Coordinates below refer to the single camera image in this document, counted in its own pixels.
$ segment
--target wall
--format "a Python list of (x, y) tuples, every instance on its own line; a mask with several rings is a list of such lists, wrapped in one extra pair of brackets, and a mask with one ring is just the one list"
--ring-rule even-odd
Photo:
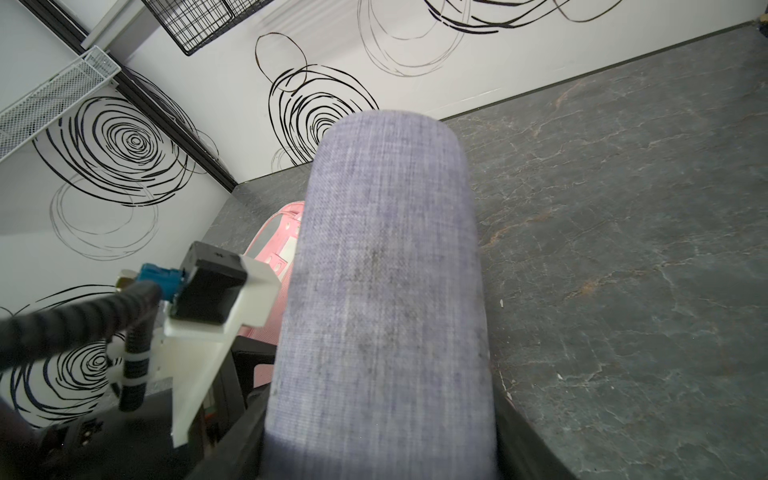
[[(15, 0), (0, 2), (0, 19), (0, 98), (10, 104), (74, 55)], [(102, 89), (0, 163), (0, 317), (109, 293), (120, 270), (145, 262), (178, 266), (227, 197)], [(0, 396), (46, 426), (92, 411), (105, 369), (97, 343), (0, 372)]]
[[(188, 109), (245, 181), (311, 159), (323, 132), (351, 111), (446, 118), (754, 19), (764, 8), (764, 0), (275, 0), (190, 57), (157, 26), (138, 43), (128, 32), (130, 47), (118, 42), (114, 51)], [(262, 39), (262, 72), (254, 49), (269, 32), (290, 39)], [(299, 98), (306, 108), (292, 110)]]

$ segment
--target white wall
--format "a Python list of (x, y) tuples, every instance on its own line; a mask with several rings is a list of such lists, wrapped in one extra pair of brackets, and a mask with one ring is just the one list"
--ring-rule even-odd
[[(0, 92), (2, 101), (11, 104), (74, 54), (16, 0), (0, 0), (0, 22)], [(178, 266), (228, 197), (207, 174), (184, 170), (180, 162), (202, 171), (113, 88), (91, 98), (68, 111), (61, 127), (48, 129), (53, 141), (43, 133), (36, 144), (26, 144), (0, 163), (0, 318), (109, 291), (120, 270), (138, 270), (145, 262)], [(73, 140), (69, 122), (75, 115), (85, 129)], [(98, 128), (92, 136), (94, 124)], [(56, 151), (65, 152), (64, 145), (71, 157)], [(154, 160), (139, 164), (139, 157)], [(68, 162), (91, 171), (79, 177)], [(161, 184), (171, 178), (175, 183)], [(148, 199), (159, 203), (126, 206), (152, 203)], [(66, 289), (73, 290), (44, 300)], [(45, 426), (91, 411), (106, 389), (104, 368), (103, 346), (80, 349), (48, 364), (38, 362), (29, 371), (0, 372), (0, 396), (8, 402), (15, 396), (17, 407), (28, 410), (22, 415)], [(26, 386), (48, 407), (32, 405)]]
[[(442, 0), (430, 1), (444, 5)], [(578, 20), (606, 10), (616, 1), (559, 4), (565, 14)], [(491, 19), (509, 18), (529, 8), (472, 0), (453, 4)], [(546, 0), (540, 10), (553, 5), (554, 0)], [(450, 7), (445, 8), (446, 14), (457, 18)], [(554, 12), (522, 28), (462, 35), (435, 22), (424, 0), (275, 0), (190, 57), (162, 28), (130, 49), (132, 53), (117, 45), (115, 51), (128, 55), (122, 60), (184, 106), (197, 126), (217, 139), (221, 157), (235, 179), (245, 181), (290, 166), (284, 155), (279, 165), (273, 161), (281, 149), (292, 147), (285, 140), (281, 143), (273, 132), (275, 119), (268, 113), (271, 80), (254, 60), (257, 39), (267, 32), (290, 36), (308, 63), (352, 75), (379, 108), (445, 118), (748, 21), (764, 8), (765, 0), (623, 0), (592, 22), (570, 22)], [(371, 33), (370, 9), (390, 36)], [(475, 22), (470, 16), (467, 19)], [(303, 67), (301, 54), (292, 44), (271, 43), (260, 48), (268, 73)], [(437, 68), (431, 72), (429, 68), (403, 67), (433, 59)], [(398, 68), (404, 74), (425, 74), (398, 76)], [(348, 90), (328, 93), (341, 98), (356, 94)]]

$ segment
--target wire mesh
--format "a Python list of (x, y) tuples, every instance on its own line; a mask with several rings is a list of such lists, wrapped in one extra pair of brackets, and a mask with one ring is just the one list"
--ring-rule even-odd
[(272, 0), (142, 0), (186, 55), (258, 12)]
[(0, 113), (0, 161), (101, 88), (120, 71), (99, 47), (86, 51)]

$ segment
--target lavender fabric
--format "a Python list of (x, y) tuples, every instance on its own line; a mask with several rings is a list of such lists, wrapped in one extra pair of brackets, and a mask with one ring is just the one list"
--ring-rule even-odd
[(263, 478), (497, 478), (464, 152), (374, 111), (315, 157), (266, 417)]

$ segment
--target blue connector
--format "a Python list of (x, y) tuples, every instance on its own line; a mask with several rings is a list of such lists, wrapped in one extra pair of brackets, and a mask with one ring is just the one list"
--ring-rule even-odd
[(145, 263), (141, 266), (139, 274), (136, 277), (137, 282), (142, 280), (151, 280), (163, 290), (163, 300), (168, 302), (173, 301), (176, 293), (181, 289), (183, 282), (181, 270), (174, 268), (161, 268), (152, 263)]

